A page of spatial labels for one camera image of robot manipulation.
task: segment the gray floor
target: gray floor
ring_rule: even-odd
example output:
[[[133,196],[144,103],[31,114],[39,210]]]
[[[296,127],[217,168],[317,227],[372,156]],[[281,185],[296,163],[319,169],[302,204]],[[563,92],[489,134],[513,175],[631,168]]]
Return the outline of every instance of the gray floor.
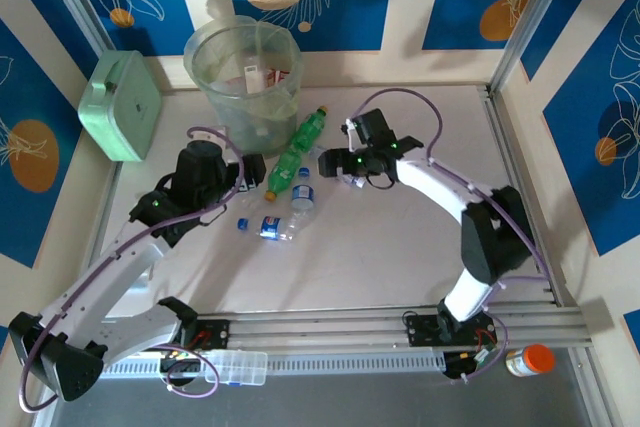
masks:
[[[588,426],[566,352],[551,374],[519,379],[499,363],[469,385],[440,374],[269,377],[204,400],[169,393],[158,380],[103,380],[60,403],[55,427]]]

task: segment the white tabletop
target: white tabletop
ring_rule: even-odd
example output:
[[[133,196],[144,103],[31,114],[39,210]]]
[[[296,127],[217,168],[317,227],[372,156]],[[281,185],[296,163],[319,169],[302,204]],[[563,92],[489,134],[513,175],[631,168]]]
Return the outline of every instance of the white tabletop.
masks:
[[[318,139],[325,147],[344,147],[340,125],[377,88],[318,88],[302,91],[299,119],[320,105],[327,125]],[[442,111],[444,133],[435,156],[466,176],[501,187],[507,175],[476,87],[419,87]],[[412,135],[425,144],[436,131],[431,111],[406,94],[376,99],[398,137]],[[110,242],[137,200],[160,177],[173,172],[186,130],[215,125],[213,108],[198,91],[165,97],[147,159],[122,167],[105,235]],[[275,159],[268,161],[273,165]],[[378,191],[349,187],[317,174],[317,217],[293,242],[265,241],[237,230],[247,215],[247,197],[237,196],[229,211],[209,227],[185,236],[154,268],[146,291],[128,292],[111,316],[134,315],[158,300],[175,296],[199,313],[361,308],[436,304],[462,271],[460,226],[444,210],[413,189],[397,185]],[[262,212],[286,215],[290,193]],[[535,274],[531,261],[518,274]],[[552,300],[545,284],[509,287],[496,300]]]

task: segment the mint green case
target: mint green case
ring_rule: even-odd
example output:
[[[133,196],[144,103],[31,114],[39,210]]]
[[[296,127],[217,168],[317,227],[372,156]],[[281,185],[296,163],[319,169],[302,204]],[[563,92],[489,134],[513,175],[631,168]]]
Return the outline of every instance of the mint green case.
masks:
[[[140,52],[108,50],[84,90],[78,116],[111,160],[141,161],[161,106],[162,95]]]

